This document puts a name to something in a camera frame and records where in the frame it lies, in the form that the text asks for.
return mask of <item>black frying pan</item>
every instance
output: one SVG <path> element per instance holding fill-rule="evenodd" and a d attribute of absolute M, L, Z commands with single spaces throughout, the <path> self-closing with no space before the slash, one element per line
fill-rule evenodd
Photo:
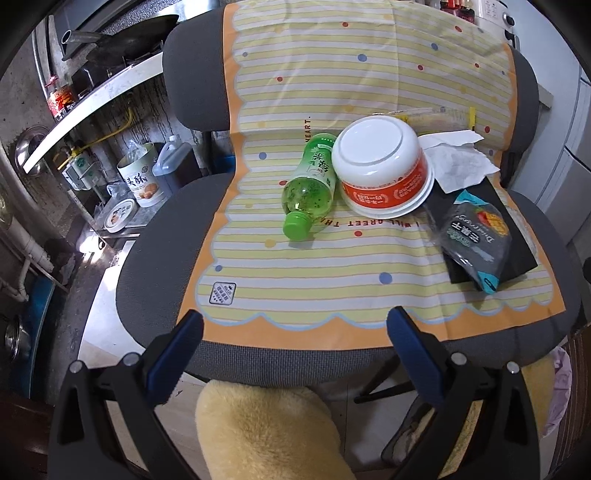
<path fill-rule="evenodd" d="M 86 56 L 90 63 L 102 67 L 120 65 L 122 59 L 135 60 L 149 53 L 159 42 L 164 41 L 176 26 L 178 15 L 162 15 L 143 20 L 115 35 L 68 30 L 61 39 L 68 43 L 95 43 L 96 48 Z"/>

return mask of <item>pan handle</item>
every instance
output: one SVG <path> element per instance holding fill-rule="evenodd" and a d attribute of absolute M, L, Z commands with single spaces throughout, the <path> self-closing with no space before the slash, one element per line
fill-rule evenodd
<path fill-rule="evenodd" d="M 103 35 L 102 33 L 67 30 L 61 38 L 61 43 L 63 45 L 66 45 L 67 43 L 96 43 L 103 38 L 108 37 L 109 35 Z"/>

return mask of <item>plastic jug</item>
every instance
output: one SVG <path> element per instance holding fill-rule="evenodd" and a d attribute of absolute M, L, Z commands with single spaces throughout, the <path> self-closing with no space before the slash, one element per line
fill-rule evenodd
<path fill-rule="evenodd" d="M 336 175 L 331 152 L 335 140 L 332 134 L 314 135 L 285 185 L 281 199 L 286 214 L 283 233 L 292 241 L 306 240 L 314 221 L 332 207 Z"/>
<path fill-rule="evenodd" d="M 169 140 L 152 168 L 152 173 L 167 197 L 187 183 L 201 178 L 193 146 L 183 142 L 178 135 L 172 135 Z"/>

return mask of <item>white tissue paper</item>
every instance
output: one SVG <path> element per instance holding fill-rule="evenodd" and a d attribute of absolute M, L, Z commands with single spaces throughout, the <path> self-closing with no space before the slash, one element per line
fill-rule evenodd
<path fill-rule="evenodd" d="M 445 193 L 479 184 L 485 176 L 499 171 L 484 153 L 474 148 L 483 137 L 472 130 L 442 132 L 418 138 Z"/>

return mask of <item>orange border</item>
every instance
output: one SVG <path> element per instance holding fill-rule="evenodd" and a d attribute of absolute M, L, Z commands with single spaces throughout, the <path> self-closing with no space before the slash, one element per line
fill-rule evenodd
<path fill-rule="evenodd" d="M 228 104 L 230 108 L 230 137 L 236 151 L 236 174 L 234 175 L 228 191 L 214 216 L 213 222 L 203 242 L 203 248 L 197 258 L 193 273 L 185 291 L 178 316 L 179 320 L 183 317 L 186 311 L 197 307 L 194 299 L 197 282 L 202 273 L 214 262 L 211 250 L 212 241 L 217 232 L 227 224 L 228 220 L 225 215 L 226 207 L 238 194 L 238 182 L 248 172 L 242 156 L 242 147 L 245 137 L 238 131 L 238 115 L 241 110 L 242 100 L 238 96 L 234 87 L 239 65 L 234 61 L 232 54 L 234 41 L 238 35 L 233 27 L 232 19 L 238 8 L 239 4 L 227 5 L 223 17 L 224 72 L 226 91 L 228 93 Z M 513 64 L 512 53 L 509 51 L 508 46 L 507 52 L 511 63 Z M 513 121 L 507 128 L 505 134 L 506 146 L 508 146 L 510 142 L 515 127 L 514 118 L 517 111 L 517 81 L 514 70 L 515 66 L 513 65 L 513 70 L 508 72 L 513 87 L 513 95 L 509 101 L 509 108 L 512 113 Z M 517 206 L 511 198 L 508 198 L 510 205 L 517 209 Z M 558 284 L 556 283 L 556 278 L 550 267 L 550 262 L 529 225 L 528 229 L 530 230 L 538 248 L 540 260 L 552 278 L 554 296 L 550 304 L 542 306 L 532 302 L 526 312 L 519 312 L 517 317 L 512 315 L 515 313 L 514 310 L 509 306 L 505 306 L 495 315 L 494 322 L 491 322 L 490 317 L 478 315 L 471 310 L 464 310 L 454 320 L 449 322 L 443 322 L 436 325 L 417 322 L 419 328 L 423 332 L 436 335 L 440 340 L 453 340 L 481 335 L 483 333 L 496 332 L 514 326 L 527 325 L 547 318 L 549 315 L 564 311 L 564 302 Z M 284 330 L 267 322 L 262 316 L 257 317 L 249 323 L 234 326 L 222 326 L 210 322 L 209 320 L 205 320 L 203 339 L 210 342 L 228 343 L 239 346 L 295 350 L 350 350 L 391 346 L 385 328 L 365 329 L 356 327 L 338 317 L 319 327 L 304 331 Z"/>

